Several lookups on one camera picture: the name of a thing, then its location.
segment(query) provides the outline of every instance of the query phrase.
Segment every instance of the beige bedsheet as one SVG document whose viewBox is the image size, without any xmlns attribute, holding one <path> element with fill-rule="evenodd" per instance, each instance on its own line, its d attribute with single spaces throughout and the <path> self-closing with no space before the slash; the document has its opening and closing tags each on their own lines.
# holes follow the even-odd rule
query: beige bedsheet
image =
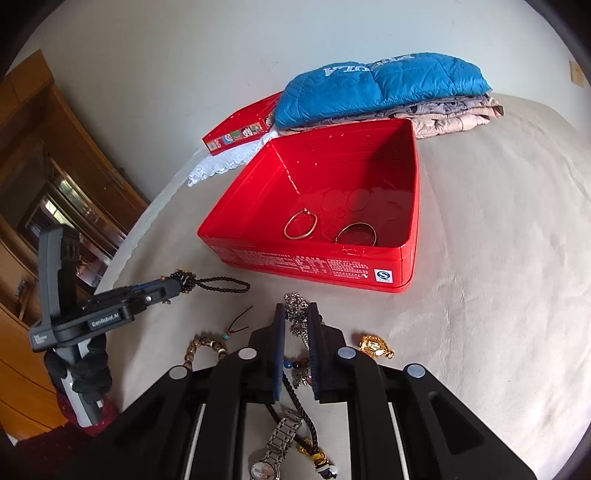
<svg viewBox="0 0 591 480">
<path fill-rule="evenodd" d="M 101 289 L 152 280 L 176 268 L 232 275 L 246 295 L 197 290 L 154 306 L 109 335 L 113 397 L 125 408 L 171 366 L 189 339 L 221 333 L 249 305 L 251 328 L 266 325 L 284 293 L 316 301 L 350 341 L 358 331 L 387 339 L 402 368 L 424 364 L 534 470 L 551 479 L 591 420 L 591 146 L 548 107 L 498 96 L 505 117 L 469 132 L 418 142 L 420 226 L 414 278 L 402 294 L 329 286 L 229 268 L 196 229 L 237 171 L 192 188 L 179 173 L 134 228 Z M 248 331 L 229 341 L 231 350 Z M 287 338 L 287 353 L 300 344 Z M 209 349 L 196 368 L 215 363 Z M 320 444 L 350 478 L 346 407 L 300 391 Z M 284 393 L 282 402 L 290 405 Z M 244 478 L 273 422 L 250 406 Z M 292 450 L 285 480 L 317 480 Z"/>
</svg>

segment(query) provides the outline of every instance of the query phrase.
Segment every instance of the gold charm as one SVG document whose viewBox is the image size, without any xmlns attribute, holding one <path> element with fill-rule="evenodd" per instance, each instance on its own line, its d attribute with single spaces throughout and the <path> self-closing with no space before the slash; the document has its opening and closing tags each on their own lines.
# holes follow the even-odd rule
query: gold charm
<svg viewBox="0 0 591 480">
<path fill-rule="evenodd" d="M 359 349 L 372 358 L 387 356 L 394 358 L 394 351 L 377 335 L 363 335 L 359 342 Z"/>
<path fill-rule="evenodd" d="M 312 440 L 310 440 L 309 438 L 304 438 L 304 442 L 308 447 L 312 447 Z M 308 451 L 305 448 L 303 448 L 302 445 L 297 446 L 297 451 L 300 452 L 302 455 L 306 455 L 308 457 L 310 456 Z"/>
</svg>

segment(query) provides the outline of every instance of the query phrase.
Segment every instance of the gold pendant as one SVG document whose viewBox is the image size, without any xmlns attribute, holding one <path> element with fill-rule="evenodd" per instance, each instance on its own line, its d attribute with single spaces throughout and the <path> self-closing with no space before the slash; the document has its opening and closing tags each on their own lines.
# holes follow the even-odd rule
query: gold pendant
<svg viewBox="0 0 591 480">
<path fill-rule="evenodd" d="M 363 335 L 359 342 L 359 349 L 372 358 L 379 356 L 394 357 L 394 351 L 377 335 Z"/>
</svg>

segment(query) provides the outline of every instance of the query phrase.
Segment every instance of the watch face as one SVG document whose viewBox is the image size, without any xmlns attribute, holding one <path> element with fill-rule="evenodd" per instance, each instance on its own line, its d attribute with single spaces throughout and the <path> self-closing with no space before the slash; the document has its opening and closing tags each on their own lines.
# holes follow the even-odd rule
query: watch face
<svg viewBox="0 0 591 480">
<path fill-rule="evenodd" d="M 257 462 L 251 465 L 252 480 L 275 480 L 275 469 L 266 462 Z"/>
</svg>

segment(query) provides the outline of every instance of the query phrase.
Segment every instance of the blue puffer jacket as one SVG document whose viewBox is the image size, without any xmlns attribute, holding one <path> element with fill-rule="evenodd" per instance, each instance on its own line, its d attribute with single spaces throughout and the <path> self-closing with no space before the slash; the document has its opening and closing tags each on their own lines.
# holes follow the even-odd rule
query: blue puffer jacket
<svg viewBox="0 0 591 480">
<path fill-rule="evenodd" d="M 333 63 L 295 77 L 275 109 L 279 128 L 375 112 L 407 103 L 491 89 L 480 69 L 440 53 L 413 53 L 363 64 Z"/>
</svg>

